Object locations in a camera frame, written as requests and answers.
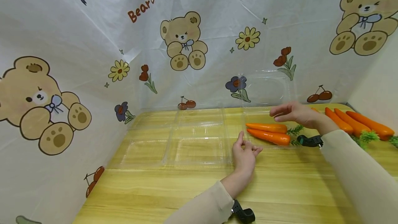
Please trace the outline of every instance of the white backdrop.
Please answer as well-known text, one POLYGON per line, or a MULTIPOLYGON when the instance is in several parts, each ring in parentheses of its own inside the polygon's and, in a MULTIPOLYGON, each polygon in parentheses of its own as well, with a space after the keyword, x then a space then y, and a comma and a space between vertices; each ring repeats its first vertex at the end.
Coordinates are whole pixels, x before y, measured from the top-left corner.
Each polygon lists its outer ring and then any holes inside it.
MULTIPOLYGON (((253 82, 234 78, 239 74, 266 76, 261 71, 279 69, 295 84, 299 101, 317 92, 315 103, 345 103, 378 51, 393 45, 388 36, 396 35, 397 4, 0 0, 0 223, 71 223, 99 174, 86 175, 106 167, 133 115, 176 109, 181 96, 197 104, 241 106, 231 94, 253 82), (350 17, 342 22, 344 12, 350 17), (19 66, 15 61, 24 56, 40 59, 21 59, 19 66), (329 92, 320 96, 320 85, 329 92), (66 114, 63 130, 53 125, 55 106, 66 114), (48 111, 51 122, 44 121, 48 111), (85 123, 76 122, 80 112, 85 123), (58 134, 66 141, 60 147, 58 134)), ((248 99, 273 93, 251 88, 248 99)))

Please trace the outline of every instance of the purple flower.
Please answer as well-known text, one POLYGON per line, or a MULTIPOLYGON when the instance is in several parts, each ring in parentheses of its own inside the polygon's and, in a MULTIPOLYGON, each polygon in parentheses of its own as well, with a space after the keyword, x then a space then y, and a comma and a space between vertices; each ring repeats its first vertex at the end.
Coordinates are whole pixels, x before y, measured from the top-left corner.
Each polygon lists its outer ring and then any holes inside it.
POLYGON ((241 78, 234 76, 231 78, 230 82, 225 84, 225 87, 231 91, 231 93, 235 93, 238 90, 246 88, 246 77, 242 76, 241 78))
POLYGON ((129 106, 127 105, 127 102, 123 102, 121 105, 115 106, 115 112, 116 112, 116 117, 119 122, 125 121, 126 116, 125 113, 129 106))

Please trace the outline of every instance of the bear paw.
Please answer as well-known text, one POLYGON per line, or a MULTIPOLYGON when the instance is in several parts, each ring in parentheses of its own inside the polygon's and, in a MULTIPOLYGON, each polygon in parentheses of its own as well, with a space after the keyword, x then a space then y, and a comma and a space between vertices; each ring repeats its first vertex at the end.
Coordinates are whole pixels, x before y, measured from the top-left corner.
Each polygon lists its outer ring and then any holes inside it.
POLYGON ((68 148, 73 139, 70 125, 58 122, 47 127, 39 140, 39 149, 47 155, 58 155, 68 148))
POLYGON ((205 63, 206 63, 206 57, 202 51, 195 50, 189 54, 189 64, 193 69, 196 70, 202 69, 205 66, 205 63))
POLYGON ((170 61, 172 69, 182 71, 188 67, 188 58, 184 55, 176 55, 170 61))
POLYGON ((355 42, 355 35, 351 31, 338 34, 330 44, 329 51, 334 55, 344 53, 351 49, 355 42))
POLYGON ((371 31, 363 34, 355 43, 355 53, 369 56, 379 51, 386 43, 387 34, 381 31, 371 31))
POLYGON ((82 104, 74 103, 69 109, 68 120, 73 128, 83 130, 91 123, 91 114, 82 104))

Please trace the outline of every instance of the hand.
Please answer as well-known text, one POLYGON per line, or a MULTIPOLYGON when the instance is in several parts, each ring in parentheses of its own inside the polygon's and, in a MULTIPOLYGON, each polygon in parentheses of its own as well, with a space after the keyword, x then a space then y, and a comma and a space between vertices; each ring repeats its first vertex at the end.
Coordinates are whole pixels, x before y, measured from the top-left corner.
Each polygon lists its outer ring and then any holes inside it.
POLYGON ((262 147, 254 146, 251 142, 243 140, 244 132, 239 133, 238 140, 232 146, 232 157, 235 172, 248 174, 252 178, 256 166, 256 156, 263 150, 262 147))
POLYGON ((321 135, 338 130, 339 127, 327 116, 298 102, 275 106, 269 112, 276 122, 294 121, 309 129, 317 129, 321 135))
POLYGON ((226 192, 233 199, 236 199, 252 180, 256 156, 263 150, 262 147, 254 146, 251 142, 243 140, 243 135, 244 133, 241 131, 238 140, 232 147, 235 170, 221 180, 226 192))

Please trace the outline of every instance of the yellow flower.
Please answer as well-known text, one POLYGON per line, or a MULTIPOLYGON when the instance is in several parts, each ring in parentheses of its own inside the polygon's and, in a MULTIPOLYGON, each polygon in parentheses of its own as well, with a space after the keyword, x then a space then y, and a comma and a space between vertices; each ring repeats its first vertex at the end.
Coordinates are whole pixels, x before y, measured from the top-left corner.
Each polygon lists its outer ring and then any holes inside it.
POLYGON ((111 72, 108 74, 109 78, 112 78, 112 81, 115 82, 117 80, 123 80, 124 77, 127 76, 127 72, 130 71, 129 64, 120 60, 120 62, 115 61, 115 67, 111 67, 111 72))
POLYGON ((240 38, 236 39, 235 43, 239 44, 238 49, 248 50, 249 48, 254 48, 254 44, 260 41, 259 35, 260 32, 256 31, 256 28, 249 29, 249 27, 246 27, 244 33, 239 33, 240 38))

